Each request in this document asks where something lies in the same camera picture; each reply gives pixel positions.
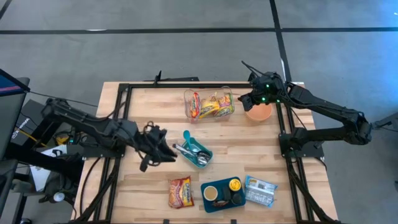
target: yellow lid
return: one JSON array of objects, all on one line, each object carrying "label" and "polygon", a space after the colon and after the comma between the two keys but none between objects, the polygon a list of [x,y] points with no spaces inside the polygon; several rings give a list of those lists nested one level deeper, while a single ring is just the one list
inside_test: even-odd
[{"label": "yellow lid", "polygon": [[242,187],[241,182],[238,179],[232,179],[229,182],[229,189],[232,191],[238,191]]}]

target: cup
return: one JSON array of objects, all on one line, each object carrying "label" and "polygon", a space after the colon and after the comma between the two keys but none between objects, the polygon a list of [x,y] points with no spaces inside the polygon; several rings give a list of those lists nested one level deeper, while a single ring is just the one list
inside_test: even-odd
[{"label": "cup", "polygon": [[213,186],[207,186],[205,190],[203,191],[203,196],[207,201],[214,201],[217,199],[218,196],[218,191],[215,187]]}]

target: blue and white package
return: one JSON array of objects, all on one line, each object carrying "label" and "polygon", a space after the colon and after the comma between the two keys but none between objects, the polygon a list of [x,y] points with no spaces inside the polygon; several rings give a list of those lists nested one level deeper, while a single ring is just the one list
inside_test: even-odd
[{"label": "blue and white package", "polygon": [[246,176],[245,198],[269,208],[274,204],[274,192],[278,185],[271,184],[249,175]]}]

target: orange bowl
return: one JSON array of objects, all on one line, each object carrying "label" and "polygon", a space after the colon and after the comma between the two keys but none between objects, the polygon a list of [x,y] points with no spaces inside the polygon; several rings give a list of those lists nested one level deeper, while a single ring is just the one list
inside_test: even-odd
[{"label": "orange bowl", "polygon": [[255,122],[265,121],[272,113],[272,105],[265,105],[264,103],[260,105],[254,105],[251,110],[246,112],[246,116]]}]

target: robotic arm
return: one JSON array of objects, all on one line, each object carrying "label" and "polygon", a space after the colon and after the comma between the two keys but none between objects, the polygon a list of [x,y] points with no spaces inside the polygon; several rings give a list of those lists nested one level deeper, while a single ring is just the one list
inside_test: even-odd
[{"label": "robotic arm", "polygon": [[309,141],[344,140],[350,144],[364,145],[371,140],[371,124],[360,111],[347,109],[313,96],[307,89],[291,82],[284,82],[274,72],[262,73],[252,66],[242,62],[255,76],[251,81],[252,92],[238,98],[243,103],[245,111],[260,103],[284,103],[286,106],[298,109],[310,109],[329,118],[343,123],[340,128],[318,129],[307,131],[295,128],[290,140],[298,146]]},{"label": "robotic arm", "polygon": [[141,133],[135,122],[126,119],[109,119],[112,114],[97,118],[71,107],[63,99],[48,99],[42,110],[44,117],[68,123],[93,137],[98,147],[111,151],[125,144],[133,147],[142,159],[140,170],[143,172],[148,165],[157,166],[161,162],[175,162],[177,155],[165,141],[167,132],[165,129],[160,130],[159,126],[149,122]]}]

